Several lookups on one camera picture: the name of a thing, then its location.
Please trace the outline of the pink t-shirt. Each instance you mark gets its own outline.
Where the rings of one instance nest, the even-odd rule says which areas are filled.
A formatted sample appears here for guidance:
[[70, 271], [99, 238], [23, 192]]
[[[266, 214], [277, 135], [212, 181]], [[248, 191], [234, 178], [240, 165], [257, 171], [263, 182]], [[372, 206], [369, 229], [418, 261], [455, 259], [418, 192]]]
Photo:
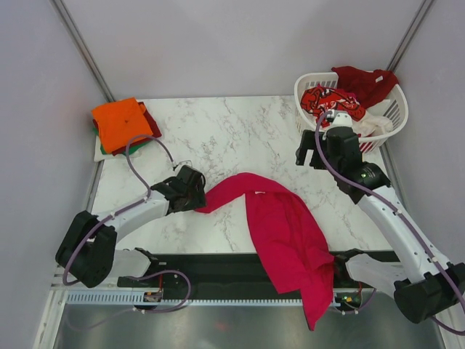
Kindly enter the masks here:
[[305, 202], [278, 182], [243, 172], [206, 194], [210, 214], [244, 197], [250, 237], [278, 294], [298, 291], [310, 330], [333, 300], [334, 257]]

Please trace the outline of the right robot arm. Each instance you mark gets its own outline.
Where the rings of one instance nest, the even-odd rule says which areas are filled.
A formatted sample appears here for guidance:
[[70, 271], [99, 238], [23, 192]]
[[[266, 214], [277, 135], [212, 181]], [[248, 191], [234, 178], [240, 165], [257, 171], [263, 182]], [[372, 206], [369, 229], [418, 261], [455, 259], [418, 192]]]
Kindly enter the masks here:
[[421, 232], [382, 169], [363, 160], [351, 128], [303, 131], [296, 165], [304, 164], [307, 151], [312, 151], [310, 166], [331, 173], [339, 190], [375, 223], [400, 261], [394, 266], [360, 250], [349, 250], [333, 267], [337, 284], [360, 281], [372, 286], [391, 297], [415, 324], [464, 304], [464, 264], [453, 264]]

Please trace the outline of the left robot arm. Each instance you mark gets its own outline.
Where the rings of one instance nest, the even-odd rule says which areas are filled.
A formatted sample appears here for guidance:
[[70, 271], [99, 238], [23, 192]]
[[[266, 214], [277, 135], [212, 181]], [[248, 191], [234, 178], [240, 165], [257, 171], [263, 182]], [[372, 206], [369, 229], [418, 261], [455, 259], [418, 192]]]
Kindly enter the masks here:
[[79, 212], [55, 255], [57, 264], [88, 288], [108, 278], [135, 278], [151, 286], [159, 278], [155, 256], [143, 248], [118, 250], [117, 243], [151, 221], [206, 206], [201, 172], [181, 166], [177, 175], [150, 187], [142, 196], [113, 212]]

